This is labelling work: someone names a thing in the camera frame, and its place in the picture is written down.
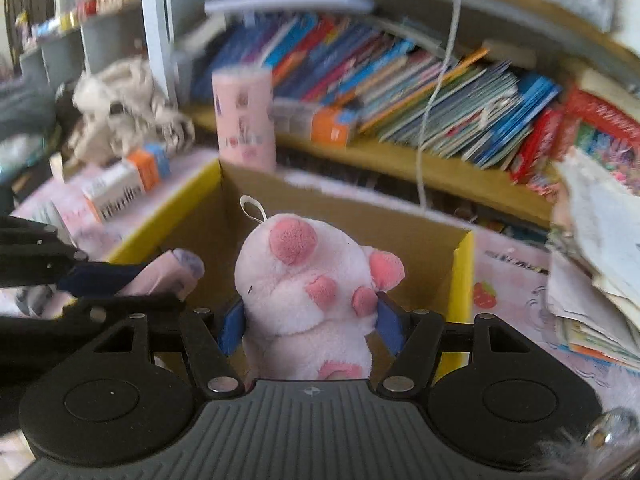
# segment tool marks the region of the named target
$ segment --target pink snout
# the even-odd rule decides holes
[[[283,218],[269,233],[271,253],[286,265],[300,265],[318,244],[316,231],[300,218]]]

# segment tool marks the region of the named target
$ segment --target pink paw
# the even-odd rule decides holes
[[[404,266],[393,253],[373,251],[369,257],[371,277],[380,290],[391,290],[404,278]]]
[[[378,297],[368,286],[359,286],[353,293],[351,306],[356,311],[358,317],[369,316],[376,311]]]
[[[365,379],[360,365],[325,361],[318,371],[318,380]]]
[[[283,218],[269,233],[269,247],[273,255],[286,265],[299,265],[316,248],[316,231],[299,218]]]
[[[327,311],[335,303],[338,285],[327,276],[320,276],[305,287],[305,292],[322,311]]]

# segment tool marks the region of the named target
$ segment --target wooden shelf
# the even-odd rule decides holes
[[[383,13],[409,16],[446,34],[450,0],[375,0]],[[485,39],[534,49],[539,69],[552,72],[558,56],[583,57],[624,86],[640,87],[640,59],[591,23],[545,0],[462,0],[458,42]]]
[[[197,126],[215,131],[213,107],[191,107],[184,112]],[[310,155],[415,182],[415,150],[411,148],[380,143],[377,139],[356,139],[346,148],[331,148],[286,135],[279,135],[277,143]],[[422,156],[422,176],[424,183],[433,189],[472,200],[544,228],[549,226],[550,203],[524,186],[513,185],[503,171],[479,170],[458,158],[443,159],[425,153]]]

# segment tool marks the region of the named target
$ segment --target plush toy loop tag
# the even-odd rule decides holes
[[[253,206],[257,207],[260,210],[260,213],[262,213],[262,220],[260,220],[259,218],[256,218],[255,216],[251,216],[246,209],[244,208],[244,206],[249,203],[252,204]],[[242,195],[240,197],[240,207],[242,208],[242,212],[251,220],[255,220],[256,222],[258,222],[258,224],[261,224],[262,222],[264,222],[267,219],[267,213],[264,212],[264,208],[262,207],[262,204],[260,204],[260,202],[258,202],[255,198],[252,198],[248,195]]]

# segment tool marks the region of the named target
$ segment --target pink tablecloth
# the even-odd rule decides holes
[[[196,168],[187,168],[185,164],[183,178],[194,175],[211,160],[211,152],[201,155],[201,164]],[[382,207],[404,211],[430,218],[434,221],[471,228],[476,237],[476,289],[474,313],[491,312],[514,326],[526,337],[584,378],[600,395],[605,409],[616,406],[629,406],[640,412],[640,378],[615,365],[602,364],[592,359],[565,351],[559,347],[554,331],[553,318],[544,309],[548,254],[545,251],[511,240],[495,232],[478,228],[455,218],[433,211],[421,209],[409,202],[388,197],[372,190],[349,186],[317,175],[302,171],[281,170],[280,176],[301,187],[313,187],[334,196],[341,196],[360,202],[377,204]],[[179,186],[180,179],[174,186]],[[98,230],[105,233],[100,242],[101,251],[107,254],[114,247],[113,240],[120,240],[137,225],[142,224],[143,211],[153,210],[161,200],[176,192],[175,187],[165,189],[162,195],[149,203],[140,203],[140,209],[131,210],[113,224],[114,230]],[[0,436],[0,480],[8,480],[22,470],[33,459],[19,434]]]
[[[97,221],[81,191],[92,177],[102,171],[95,166],[84,168],[67,184],[53,178],[49,179],[15,210],[14,215],[31,218],[43,203],[51,201],[60,212],[78,247],[87,252],[92,260],[105,260],[123,240],[144,225],[162,204],[180,193],[188,181],[217,158],[218,152],[208,148],[197,148],[187,155],[174,158],[171,162],[171,177],[105,223]],[[68,294],[56,293],[49,301],[45,314],[55,316],[69,299]],[[14,303],[13,291],[0,290],[0,315],[19,314],[20,311]]]

